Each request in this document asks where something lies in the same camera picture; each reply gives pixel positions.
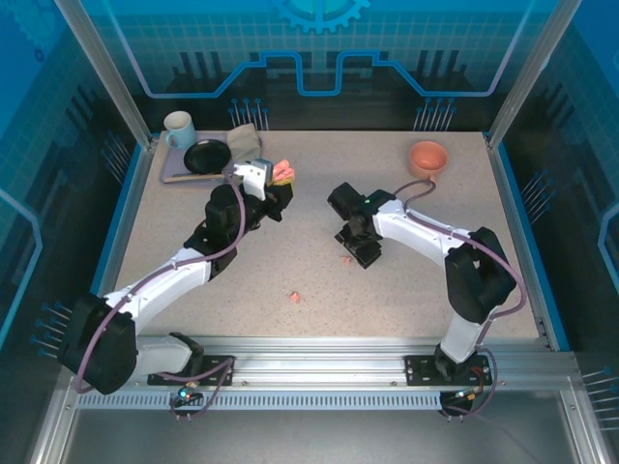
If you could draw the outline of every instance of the mug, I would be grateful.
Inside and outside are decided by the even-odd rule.
[[[187,150],[196,141],[192,116],[187,111],[174,111],[165,116],[163,125],[167,129],[165,143],[170,148]]]

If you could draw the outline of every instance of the black bracket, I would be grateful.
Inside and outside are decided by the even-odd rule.
[[[223,387],[230,387],[232,385],[232,378],[234,376],[234,357],[232,356],[204,356],[202,357],[202,366],[199,369],[199,372],[206,372],[207,370],[211,370],[218,365],[225,363],[230,358],[232,358],[232,365],[227,369],[227,374],[225,375],[225,380]],[[194,374],[190,374],[189,372],[185,372],[185,370],[174,374],[179,377],[190,377]],[[216,387],[219,383],[221,376],[225,372],[225,369],[218,370],[215,374],[206,377],[200,380],[200,387]],[[152,387],[172,387],[172,386],[183,386],[185,382],[178,382],[176,380],[165,380],[163,377],[157,374],[151,374],[148,376],[147,384]]]
[[[436,368],[436,359],[433,355],[404,357],[404,372],[408,387],[477,387],[480,385],[480,378],[471,370],[473,367],[482,370],[485,387],[492,385],[492,374],[486,356],[471,355],[466,362],[458,365],[458,374],[451,382]]]

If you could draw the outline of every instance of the table surface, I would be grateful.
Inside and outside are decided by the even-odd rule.
[[[410,147],[428,139],[450,154],[434,193],[415,202],[423,214],[469,230],[498,236],[509,261],[516,253],[478,132],[264,131],[263,158],[290,160],[295,197],[283,222],[265,219],[238,246],[231,265],[159,314],[144,334],[246,336],[442,336],[453,310],[444,271],[393,241],[366,270],[346,265],[334,236],[343,222],[327,204],[342,182],[360,193],[394,190],[412,180]],[[130,284],[168,260],[203,220],[210,190],[160,182],[167,147],[161,142],[143,192],[118,278]],[[294,304],[289,295],[298,292]],[[514,291],[505,307],[514,305]],[[497,321],[490,337],[535,338],[527,305]]]

